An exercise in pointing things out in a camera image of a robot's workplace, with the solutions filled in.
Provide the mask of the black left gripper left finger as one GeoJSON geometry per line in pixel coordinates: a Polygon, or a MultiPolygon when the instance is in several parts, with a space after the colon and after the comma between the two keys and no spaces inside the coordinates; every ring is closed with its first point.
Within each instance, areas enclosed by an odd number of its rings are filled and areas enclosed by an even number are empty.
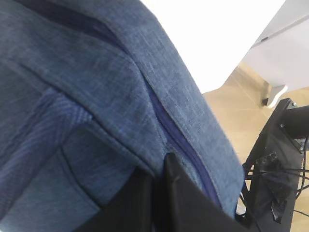
{"type": "Polygon", "coordinates": [[[152,230],[150,175],[135,169],[114,198],[76,232],[150,232],[152,230]]]}

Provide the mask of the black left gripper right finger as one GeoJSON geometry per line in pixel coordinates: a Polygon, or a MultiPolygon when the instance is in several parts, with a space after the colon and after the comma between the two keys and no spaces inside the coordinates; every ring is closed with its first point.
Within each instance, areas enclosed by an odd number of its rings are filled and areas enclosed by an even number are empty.
{"type": "Polygon", "coordinates": [[[215,206],[191,181],[176,155],[164,159],[168,232],[247,232],[215,206]]]}

